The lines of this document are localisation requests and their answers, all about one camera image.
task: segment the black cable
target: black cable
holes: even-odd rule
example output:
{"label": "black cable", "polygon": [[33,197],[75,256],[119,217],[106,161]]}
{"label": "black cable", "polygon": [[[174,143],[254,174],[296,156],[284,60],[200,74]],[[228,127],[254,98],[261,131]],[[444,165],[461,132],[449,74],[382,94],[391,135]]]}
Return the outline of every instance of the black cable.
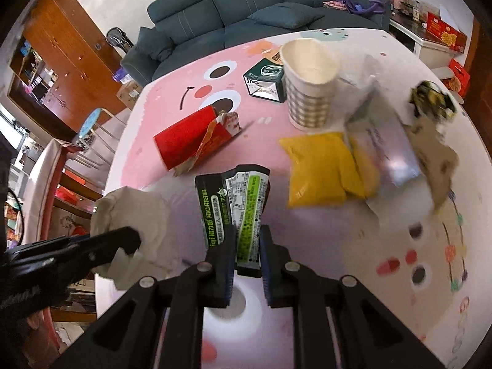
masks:
{"label": "black cable", "polygon": [[22,229],[21,230],[22,231],[21,231],[21,238],[19,239],[19,244],[18,244],[18,245],[21,245],[22,240],[24,239],[24,215],[22,213],[22,206],[21,206],[21,203],[19,202],[19,199],[17,198],[15,193],[12,191],[12,189],[10,187],[8,187],[7,189],[8,189],[8,192],[14,196],[15,202],[17,203],[17,206],[19,207],[19,213],[21,214],[21,222],[22,222]]}

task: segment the sofa armrest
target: sofa armrest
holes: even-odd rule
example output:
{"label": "sofa armrest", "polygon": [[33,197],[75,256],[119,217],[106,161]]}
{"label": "sofa armrest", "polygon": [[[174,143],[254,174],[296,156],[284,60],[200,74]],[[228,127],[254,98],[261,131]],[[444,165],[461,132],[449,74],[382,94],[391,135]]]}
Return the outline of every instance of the sofa armrest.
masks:
{"label": "sofa armrest", "polygon": [[148,55],[132,47],[121,60],[121,66],[144,87],[152,81],[152,76],[160,62],[154,61]]}
{"label": "sofa armrest", "polygon": [[[379,26],[379,28],[388,31],[390,28],[390,17],[391,17],[391,1],[381,0],[384,3],[384,8],[386,12],[384,14],[373,14],[369,15],[367,19],[374,22]],[[355,4],[360,4],[362,8],[368,8],[372,5],[369,0],[354,0]]]}

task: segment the wooden cabinet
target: wooden cabinet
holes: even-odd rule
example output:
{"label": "wooden cabinet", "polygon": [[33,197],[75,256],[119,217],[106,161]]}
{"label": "wooden cabinet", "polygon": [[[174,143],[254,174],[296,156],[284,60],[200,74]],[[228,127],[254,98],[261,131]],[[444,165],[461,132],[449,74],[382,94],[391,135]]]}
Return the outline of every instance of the wooden cabinet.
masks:
{"label": "wooden cabinet", "polygon": [[39,0],[24,37],[58,75],[43,104],[70,128],[78,132],[96,108],[125,108],[112,78],[121,57],[77,0]]}

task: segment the stool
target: stool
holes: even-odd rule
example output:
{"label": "stool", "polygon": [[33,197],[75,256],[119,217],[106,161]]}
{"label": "stool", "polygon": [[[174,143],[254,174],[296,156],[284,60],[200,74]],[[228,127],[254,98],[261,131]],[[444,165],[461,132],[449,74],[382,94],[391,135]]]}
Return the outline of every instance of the stool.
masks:
{"label": "stool", "polygon": [[[105,112],[107,113],[110,117],[112,118],[115,118],[116,120],[119,120],[122,124],[124,124],[126,126],[126,123],[124,123],[121,119],[119,119],[118,117],[115,117],[115,115],[113,115],[111,112],[109,112],[107,109],[105,108],[96,108],[95,110],[93,110],[90,115],[87,117],[87,119],[85,120],[84,124],[82,125],[82,127],[80,128],[80,131],[79,131],[79,134],[78,134],[78,138],[79,138],[79,141],[85,145],[88,149],[91,149],[94,154],[96,154],[99,158],[101,158],[105,163],[107,163],[108,165],[111,165],[111,162],[109,162],[106,158],[104,158],[101,154],[99,154],[95,149],[92,148],[92,146],[87,143],[85,140],[84,140],[84,137],[87,136],[87,134],[92,134],[95,138],[99,139],[113,154],[116,153],[116,151],[114,149],[111,148],[111,146],[109,144],[107,144],[105,142],[105,140],[99,135],[97,134],[95,131],[94,131],[94,127],[97,127],[99,129],[101,129],[104,133],[108,134],[109,136],[111,136],[114,140],[117,140],[117,141],[120,141],[120,139],[118,139],[115,135],[113,135],[112,133],[110,133],[109,131],[107,131],[106,129],[104,129],[104,127],[102,127],[101,125],[99,125],[97,123],[97,120],[99,119],[99,116],[101,114],[101,112]],[[79,158],[81,158],[81,160],[85,160],[85,163],[83,162],[80,162],[78,161],[79,163],[85,165],[85,166],[92,166],[93,168],[96,168],[94,165],[98,165],[95,161],[83,156],[82,154],[79,155]]]}

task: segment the green box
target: green box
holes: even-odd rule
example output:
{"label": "green box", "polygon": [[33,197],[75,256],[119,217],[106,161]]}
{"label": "green box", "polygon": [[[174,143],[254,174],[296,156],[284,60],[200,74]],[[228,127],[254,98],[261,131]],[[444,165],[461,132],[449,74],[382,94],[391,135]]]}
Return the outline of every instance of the green box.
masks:
{"label": "green box", "polygon": [[244,75],[244,82],[250,96],[283,103],[286,99],[284,67],[263,58]]}

